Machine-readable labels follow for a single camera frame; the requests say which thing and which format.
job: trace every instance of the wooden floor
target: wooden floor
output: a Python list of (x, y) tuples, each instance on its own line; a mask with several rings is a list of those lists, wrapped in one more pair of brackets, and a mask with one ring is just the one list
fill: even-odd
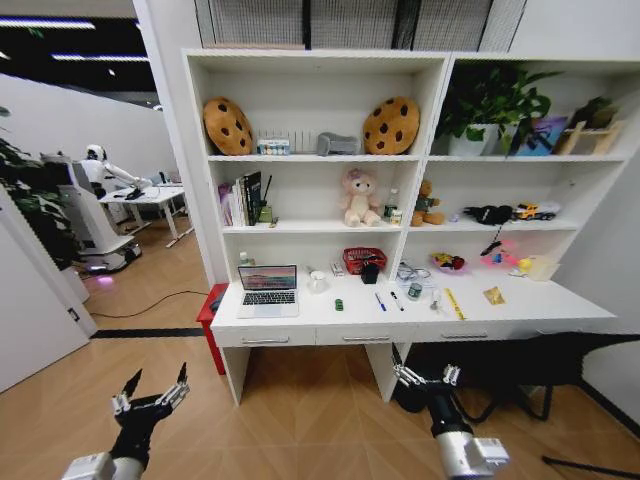
[[(140, 234), (144, 256), (112, 284), (89, 282), (91, 310), (127, 313), (171, 291), (204, 291), (195, 238), (167, 250), (162, 227)], [(184, 295), (139, 317), (99, 322), (107, 328), (194, 326), (201, 302)], [(145, 478), (443, 478), (430, 419), (380, 400), (361, 347), (256, 349), (243, 403), (235, 408), (205, 339), (194, 337), (93, 340), (0, 394), (0, 479), (57, 480), (73, 458), (109, 450), (118, 432), (111, 395), (141, 367), (136, 395), (163, 392), (183, 361), (191, 393), (156, 428)], [(463, 397), (471, 410), (485, 401), (479, 392)], [(475, 431), (499, 437), (509, 451), (511, 464), (499, 479), (612, 478), (555, 470), (540, 461), (542, 454), (640, 471), (638, 441), (574, 387), (557, 390), (547, 422), (506, 407)]]
[[(176, 217), (175, 221), (178, 232), (188, 227), (185, 217)], [(135, 262), (114, 275), (85, 280), (91, 293), (85, 303), (89, 312), (127, 315), (143, 310), (170, 293), (183, 290), (208, 293), (194, 233), (166, 248), (171, 233), (164, 220), (156, 220), (138, 232), (136, 240), (142, 248), (142, 256)], [(103, 329), (197, 327), (195, 318), (204, 298), (193, 294), (178, 295), (142, 315), (122, 319), (94, 315), (94, 319)]]

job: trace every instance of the robotic arm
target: robotic arm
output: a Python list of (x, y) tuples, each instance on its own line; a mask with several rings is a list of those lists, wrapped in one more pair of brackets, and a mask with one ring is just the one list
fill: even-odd
[(509, 454), (497, 438), (474, 437), (471, 427), (462, 420), (451, 398), (460, 368), (447, 365), (442, 379), (425, 378), (402, 364), (395, 345), (392, 350), (398, 381), (426, 400), (433, 421), (431, 433), (440, 446), (447, 478), (493, 478), (493, 473), (509, 462)]
[(104, 160), (102, 162), (102, 166), (104, 167), (105, 171), (109, 172), (111, 175), (123, 181), (127, 185), (131, 185), (132, 187), (137, 188), (138, 190), (144, 190), (145, 188), (151, 186), (151, 180), (148, 180), (146, 178), (134, 177), (129, 172), (121, 169), (120, 167), (116, 167), (114, 164), (108, 162), (107, 160)]
[(189, 393), (187, 364), (182, 364), (178, 380), (162, 395), (131, 400), (142, 369), (111, 399), (113, 414), (122, 427), (109, 453), (75, 459), (62, 480), (140, 480), (149, 464), (149, 444), (156, 424), (178, 408)]

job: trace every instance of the white desk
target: white desk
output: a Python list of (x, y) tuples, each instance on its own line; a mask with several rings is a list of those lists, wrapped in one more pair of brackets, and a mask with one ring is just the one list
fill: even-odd
[(140, 216), (140, 212), (138, 211), (138, 205), (147, 204), (147, 205), (158, 205), (161, 209), (164, 210), (165, 217), (167, 218), (167, 223), (169, 224), (169, 229), (171, 230), (171, 236), (173, 240), (167, 243), (167, 248), (172, 247), (178, 240), (180, 240), (185, 235), (191, 233), (193, 231), (193, 227), (190, 226), (187, 230), (182, 233), (178, 233), (176, 229), (176, 224), (173, 221), (173, 215), (171, 214), (171, 209), (169, 208), (169, 202), (172, 202), (174, 198), (179, 196), (184, 196), (184, 188), (176, 187), (176, 186), (159, 186), (159, 187), (147, 187), (143, 190), (144, 195), (136, 198), (135, 200), (126, 200), (126, 196), (133, 191), (133, 188), (125, 188), (123, 190), (116, 190), (114, 192), (110, 192), (104, 197), (100, 199), (100, 203), (109, 204), (109, 203), (123, 203), (129, 205), (131, 207), (131, 211), (133, 212), (133, 217), (136, 220), (136, 224), (138, 228), (133, 230), (131, 233), (134, 234), (139, 232), (145, 227), (151, 225), (151, 222), (144, 222), (142, 217)]
[[(595, 331), (614, 315), (554, 282), (534, 282), (507, 275), (504, 270), (478, 269), (461, 276), (433, 272), (442, 290), (449, 287), (467, 320), (458, 320), (446, 295), (442, 311), (429, 308), (431, 296), (423, 292), (412, 302), (395, 282), (383, 276), (376, 285), (364, 285), (358, 276), (333, 277), (331, 288), (313, 295), (309, 276), (298, 274), (300, 314), (295, 318), (236, 318), (243, 289), (233, 282), (211, 325), (220, 347), (236, 404), (240, 403), (247, 362), (252, 347), (288, 345), (364, 344), (380, 393), (389, 401), (396, 379), (392, 371), (391, 342), (403, 360), (414, 342), (500, 340), (526, 338), (539, 333)], [(491, 305), (482, 292), (498, 286), (506, 300)], [(394, 291), (405, 311), (390, 295)], [(375, 299), (378, 292), (387, 311)], [(344, 311), (335, 310), (341, 298)]]

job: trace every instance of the laptop keyboard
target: laptop keyboard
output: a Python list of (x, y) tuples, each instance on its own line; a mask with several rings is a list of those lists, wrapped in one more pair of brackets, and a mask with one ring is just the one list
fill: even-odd
[(295, 302), (294, 292), (248, 292), (244, 296), (243, 305), (273, 305)]

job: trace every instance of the laptop screen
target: laptop screen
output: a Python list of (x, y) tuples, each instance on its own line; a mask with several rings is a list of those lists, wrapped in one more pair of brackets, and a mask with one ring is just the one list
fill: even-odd
[(238, 273), (245, 290), (294, 290), (296, 288), (295, 265), (238, 267)]

